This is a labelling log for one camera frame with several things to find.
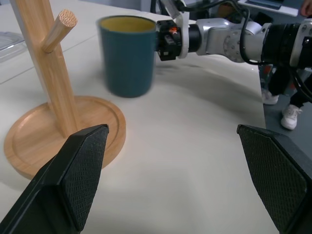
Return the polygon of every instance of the round wooden tray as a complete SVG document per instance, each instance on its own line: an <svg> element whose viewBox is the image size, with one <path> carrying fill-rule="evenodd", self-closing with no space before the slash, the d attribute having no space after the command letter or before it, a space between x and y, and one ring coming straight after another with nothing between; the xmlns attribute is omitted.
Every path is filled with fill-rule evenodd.
<svg viewBox="0 0 312 234"><path fill-rule="evenodd" d="M82 128L108 124L103 167L120 152L126 139L126 121L113 103L97 97L75 97ZM64 138L58 130L48 103L24 114L11 127L4 141L4 153L22 176L33 178L38 170L54 157L63 146Z"/></svg>

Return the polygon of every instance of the teal cup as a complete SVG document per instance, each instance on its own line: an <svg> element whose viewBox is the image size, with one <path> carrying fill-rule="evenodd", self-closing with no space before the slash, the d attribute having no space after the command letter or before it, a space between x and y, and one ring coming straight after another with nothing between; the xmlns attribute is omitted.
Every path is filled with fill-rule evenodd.
<svg viewBox="0 0 312 234"><path fill-rule="evenodd" d="M136 16L112 16L97 25L110 92L125 98L147 93L153 78L156 23Z"/></svg>

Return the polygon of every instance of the gray floor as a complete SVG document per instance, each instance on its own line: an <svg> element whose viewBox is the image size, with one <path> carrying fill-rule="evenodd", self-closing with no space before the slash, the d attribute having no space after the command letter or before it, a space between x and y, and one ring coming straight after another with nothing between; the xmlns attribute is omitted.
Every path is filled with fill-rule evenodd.
<svg viewBox="0 0 312 234"><path fill-rule="evenodd" d="M285 134L289 136L299 148L312 158L312 104L306 103L302 108L303 113L298 117L298 125L295 130L288 131L284 129L281 124L281 110L287 106L290 98L280 96L279 101L274 106L264 105L265 120L267 129Z"/></svg>

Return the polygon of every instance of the shoe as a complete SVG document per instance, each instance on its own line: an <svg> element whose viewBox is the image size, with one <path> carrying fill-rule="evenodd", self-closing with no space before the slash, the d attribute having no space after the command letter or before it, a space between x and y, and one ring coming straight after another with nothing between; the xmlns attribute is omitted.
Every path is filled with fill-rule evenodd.
<svg viewBox="0 0 312 234"><path fill-rule="evenodd" d="M298 114L302 113L299 107L289 104L282 112L281 124L288 130L294 130L297 126Z"/></svg>
<svg viewBox="0 0 312 234"><path fill-rule="evenodd" d="M262 90L262 102L265 105L275 105L278 102L278 95L273 96L269 90Z"/></svg>

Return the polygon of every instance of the person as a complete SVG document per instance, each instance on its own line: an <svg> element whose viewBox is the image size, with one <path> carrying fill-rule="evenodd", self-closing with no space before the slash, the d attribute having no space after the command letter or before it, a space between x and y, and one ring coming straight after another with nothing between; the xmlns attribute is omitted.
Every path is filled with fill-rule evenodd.
<svg viewBox="0 0 312 234"><path fill-rule="evenodd" d="M304 0L300 13L303 16L312 16L312 0ZM286 69L278 67L269 82L268 89L262 92L262 101L265 105L275 105L278 97L282 94L290 83L290 75ZM312 91L312 75L305 81L306 87ZM308 100L299 92L291 97L290 103L282 111L281 125L288 129L294 130L297 126L298 115L302 113L303 104Z"/></svg>

